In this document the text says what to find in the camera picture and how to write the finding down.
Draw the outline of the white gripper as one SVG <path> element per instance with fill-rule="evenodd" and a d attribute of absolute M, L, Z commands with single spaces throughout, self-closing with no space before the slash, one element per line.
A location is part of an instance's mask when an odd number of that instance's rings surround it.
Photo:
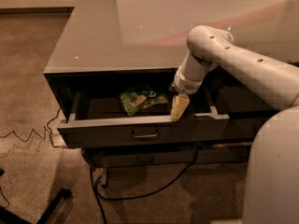
<path fill-rule="evenodd" d="M 193 81 L 185 77 L 180 69 L 177 70 L 169 87 L 170 91 L 179 93 L 179 95 L 173 97 L 170 112 L 170 119 L 172 121 L 178 121 L 181 118 L 190 102 L 188 95 L 195 94 L 201 85 L 202 81 Z"/>

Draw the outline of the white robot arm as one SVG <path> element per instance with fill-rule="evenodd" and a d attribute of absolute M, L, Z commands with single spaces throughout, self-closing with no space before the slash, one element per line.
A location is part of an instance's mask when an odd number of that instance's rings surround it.
<path fill-rule="evenodd" d="M 277 113 L 257 132 L 249 154 L 242 224 L 299 224 L 299 68 L 234 44 L 228 31 L 196 26 L 172 88 L 177 121 L 205 75 L 220 66 Z"/>

